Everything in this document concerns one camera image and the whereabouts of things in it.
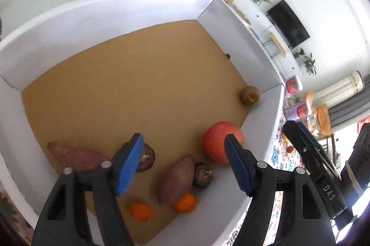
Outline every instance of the gray curtain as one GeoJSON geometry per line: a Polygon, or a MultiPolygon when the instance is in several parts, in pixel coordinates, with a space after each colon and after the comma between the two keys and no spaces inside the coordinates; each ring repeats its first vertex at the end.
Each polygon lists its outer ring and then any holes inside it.
{"type": "Polygon", "coordinates": [[[365,111],[370,110],[370,74],[364,78],[364,82],[365,87],[360,93],[329,109],[332,128],[338,127],[356,116],[360,117],[357,122],[367,117],[362,115],[365,111]]]}

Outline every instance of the patterned tablecloth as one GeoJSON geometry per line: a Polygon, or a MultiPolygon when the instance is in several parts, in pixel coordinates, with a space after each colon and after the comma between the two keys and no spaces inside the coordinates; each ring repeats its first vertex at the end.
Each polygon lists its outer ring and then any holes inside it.
{"type": "MultiPolygon", "coordinates": [[[[282,115],[280,118],[278,132],[276,134],[276,139],[274,141],[273,150],[268,161],[268,164],[270,164],[273,168],[276,169],[293,171],[295,167],[302,166],[302,163],[297,151],[294,150],[290,154],[286,152],[286,147],[289,146],[289,143],[284,142],[281,133],[281,128],[284,122],[285,118],[284,115],[282,115]]],[[[272,244],[275,240],[275,235],[278,230],[277,227],[279,225],[282,201],[283,193],[276,192],[274,207],[271,215],[271,221],[264,242],[264,246],[272,244]]],[[[12,227],[17,232],[19,232],[21,237],[28,244],[30,244],[32,240],[33,230],[31,226],[22,217],[22,215],[17,211],[1,183],[0,183],[0,212],[5,216],[5,218],[8,219],[12,227]]],[[[234,230],[228,236],[228,238],[222,244],[222,246],[230,246],[234,243],[234,240],[242,226],[246,213],[247,212],[244,212],[242,218],[239,220],[234,230]]]]}
{"type": "MultiPolygon", "coordinates": [[[[293,171],[295,167],[302,167],[303,164],[301,162],[300,155],[296,150],[294,150],[292,153],[286,152],[286,147],[288,147],[291,144],[289,142],[285,142],[282,137],[281,129],[284,123],[285,117],[284,114],[282,114],[279,122],[278,132],[276,134],[276,139],[273,144],[273,150],[267,163],[275,169],[293,171]]],[[[276,192],[270,225],[263,246],[270,245],[275,241],[275,236],[278,230],[277,227],[279,225],[282,203],[283,203],[283,192],[276,192]]],[[[239,230],[243,224],[246,214],[247,211],[243,213],[241,219],[236,224],[233,231],[228,236],[226,241],[222,244],[222,246],[231,246],[234,243],[236,236],[239,233],[239,230]]]]}

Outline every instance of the sweet potato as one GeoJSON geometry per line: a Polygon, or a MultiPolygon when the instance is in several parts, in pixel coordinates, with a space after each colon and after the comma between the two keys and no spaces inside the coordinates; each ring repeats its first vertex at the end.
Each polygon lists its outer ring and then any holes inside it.
{"type": "Polygon", "coordinates": [[[72,146],[65,142],[50,142],[47,148],[64,166],[71,167],[74,171],[90,170],[108,160],[97,151],[72,146]]]}
{"type": "Polygon", "coordinates": [[[171,166],[160,181],[160,205],[173,205],[190,191],[194,179],[195,159],[187,155],[171,166]]]}

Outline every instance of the television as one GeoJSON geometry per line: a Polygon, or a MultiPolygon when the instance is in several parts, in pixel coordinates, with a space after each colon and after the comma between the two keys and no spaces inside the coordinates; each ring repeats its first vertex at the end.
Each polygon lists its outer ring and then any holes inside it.
{"type": "Polygon", "coordinates": [[[290,44],[290,48],[294,48],[310,38],[307,30],[303,27],[302,23],[285,0],[281,0],[272,7],[267,14],[286,37],[290,44]]]}

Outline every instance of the metal screw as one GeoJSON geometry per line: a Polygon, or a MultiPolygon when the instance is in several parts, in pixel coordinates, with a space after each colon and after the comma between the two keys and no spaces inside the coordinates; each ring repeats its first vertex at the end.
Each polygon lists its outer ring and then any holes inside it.
{"type": "Polygon", "coordinates": [[[101,166],[103,168],[109,168],[111,165],[112,165],[112,163],[110,161],[104,161],[104,162],[101,163],[101,166]]]}
{"type": "Polygon", "coordinates": [[[257,166],[262,169],[265,169],[267,167],[267,163],[265,161],[258,161],[257,166]]]}
{"type": "Polygon", "coordinates": [[[64,173],[64,174],[66,174],[66,175],[68,175],[68,174],[71,174],[71,173],[72,173],[72,171],[73,171],[73,169],[72,169],[71,167],[68,167],[68,168],[65,168],[65,169],[63,170],[63,173],[64,173]]]}
{"type": "Polygon", "coordinates": [[[296,168],[296,171],[297,171],[298,174],[305,174],[306,173],[305,169],[303,169],[301,167],[296,168]]]}

